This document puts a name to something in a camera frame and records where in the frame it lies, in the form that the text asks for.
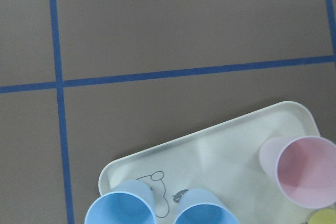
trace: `pink plastic cup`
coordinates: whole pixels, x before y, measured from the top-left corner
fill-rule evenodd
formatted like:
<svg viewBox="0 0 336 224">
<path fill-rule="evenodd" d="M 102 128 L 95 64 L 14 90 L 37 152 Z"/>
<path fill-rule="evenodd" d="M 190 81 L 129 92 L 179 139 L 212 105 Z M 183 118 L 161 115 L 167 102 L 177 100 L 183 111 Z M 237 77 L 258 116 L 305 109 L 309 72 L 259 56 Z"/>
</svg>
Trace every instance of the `pink plastic cup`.
<svg viewBox="0 0 336 224">
<path fill-rule="evenodd" d="M 275 137 L 263 144 L 259 161 L 284 195 L 312 209 L 336 201 L 336 145 L 319 136 Z"/>
</svg>

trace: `blue tape line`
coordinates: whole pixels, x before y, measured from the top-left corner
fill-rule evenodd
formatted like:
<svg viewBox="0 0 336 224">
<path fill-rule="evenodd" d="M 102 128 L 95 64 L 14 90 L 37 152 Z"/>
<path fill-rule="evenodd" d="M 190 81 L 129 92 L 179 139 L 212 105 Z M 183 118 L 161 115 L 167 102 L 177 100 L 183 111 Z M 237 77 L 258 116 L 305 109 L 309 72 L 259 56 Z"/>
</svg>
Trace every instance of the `blue tape line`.
<svg viewBox="0 0 336 224">
<path fill-rule="evenodd" d="M 68 219 L 68 224 L 75 224 L 74 213 L 73 213 L 73 203 L 72 203 L 72 192 L 71 192 L 70 164 L 69 164 L 67 126 L 66 126 L 66 115 L 65 115 L 63 76 L 62 76 L 62 64 L 61 64 L 56 0 L 50 0 L 50 14 L 51 14 L 52 43 L 54 46 L 58 122 L 59 122 L 60 145 L 61 145 L 62 168 L 63 168 L 63 182 L 64 182 L 66 209 L 67 209 L 67 219 Z"/>
<path fill-rule="evenodd" d="M 289 60 L 263 61 L 263 62 L 224 65 L 224 66 L 216 66 L 216 67 L 125 74 L 121 76 L 67 80 L 67 81 L 64 81 L 64 87 L 77 87 L 77 86 L 87 86 L 87 85 L 96 85 L 96 84 L 105 84 L 105 83 L 151 80 L 151 79 L 161 79 L 161 78 L 171 78 L 171 77 L 181 77 L 181 76 L 195 76 L 199 74 L 224 73 L 224 72 L 255 70 L 255 69 L 265 69 L 265 68 L 279 68 L 279 67 L 309 65 L 309 64 L 328 63 L 328 62 L 334 62 L 333 55 L 299 58 L 299 59 L 289 59 Z"/>
<path fill-rule="evenodd" d="M 0 87 L 0 94 L 1 93 L 31 91 L 31 90 L 54 89 L 55 87 L 56 87 L 55 82 L 42 82 L 42 83 L 4 86 L 4 87 Z"/>
<path fill-rule="evenodd" d="M 334 61 L 336 63 L 336 22 L 335 22 L 335 15 L 334 15 L 334 7 L 333 7 L 332 0 L 325 0 L 325 4 L 327 6 L 330 36 L 331 36 L 332 48 L 334 52 Z"/>
</svg>

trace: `yellow plastic cup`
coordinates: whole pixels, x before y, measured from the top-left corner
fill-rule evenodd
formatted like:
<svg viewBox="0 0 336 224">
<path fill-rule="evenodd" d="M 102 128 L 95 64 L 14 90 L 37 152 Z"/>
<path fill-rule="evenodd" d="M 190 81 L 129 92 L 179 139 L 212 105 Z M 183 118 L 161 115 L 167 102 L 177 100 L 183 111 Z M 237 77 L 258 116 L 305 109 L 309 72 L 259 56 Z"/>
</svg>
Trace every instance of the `yellow plastic cup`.
<svg viewBox="0 0 336 224">
<path fill-rule="evenodd" d="M 336 224 L 336 210 L 319 210 L 310 217 L 308 224 Z"/>
</svg>

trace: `plastic tray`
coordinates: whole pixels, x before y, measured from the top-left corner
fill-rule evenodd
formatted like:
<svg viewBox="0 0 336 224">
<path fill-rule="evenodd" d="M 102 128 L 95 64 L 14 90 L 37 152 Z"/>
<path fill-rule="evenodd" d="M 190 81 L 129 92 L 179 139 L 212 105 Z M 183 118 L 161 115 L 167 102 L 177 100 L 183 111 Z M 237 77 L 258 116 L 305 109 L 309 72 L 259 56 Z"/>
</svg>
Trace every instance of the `plastic tray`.
<svg viewBox="0 0 336 224">
<path fill-rule="evenodd" d="M 177 138 L 108 164 L 99 177 L 104 195 L 127 179 L 153 190 L 158 224 L 171 224 L 183 193 L 206 188 L 241 224 L 301 224 L 313 210 L 290 202 L 262 171 L 258 151 L 275 136 L 320 135 L 303 105 L 286 101 Z"/>
</svg>

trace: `brown floor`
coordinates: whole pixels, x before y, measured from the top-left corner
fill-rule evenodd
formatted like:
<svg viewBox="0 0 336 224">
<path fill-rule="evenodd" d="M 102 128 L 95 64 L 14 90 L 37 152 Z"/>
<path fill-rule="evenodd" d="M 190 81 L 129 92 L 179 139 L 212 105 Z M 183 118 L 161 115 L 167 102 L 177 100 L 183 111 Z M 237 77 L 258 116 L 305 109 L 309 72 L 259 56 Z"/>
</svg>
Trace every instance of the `brown floor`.
<svg viewBox="0 0 336 224">
<path fill-rule="evenodd" d="M 49 0 L 2 0 L 0 91 L 55 82 Z M 64 80 L 333 54 L 325 0 L 57 0 Z M 336 141 L 334 62 L 64 88 L 76 223 L 110 161 L 297 101 Z M 66 223 L 55 89 L 0 94 L 0 223 Z"/>
</svg>

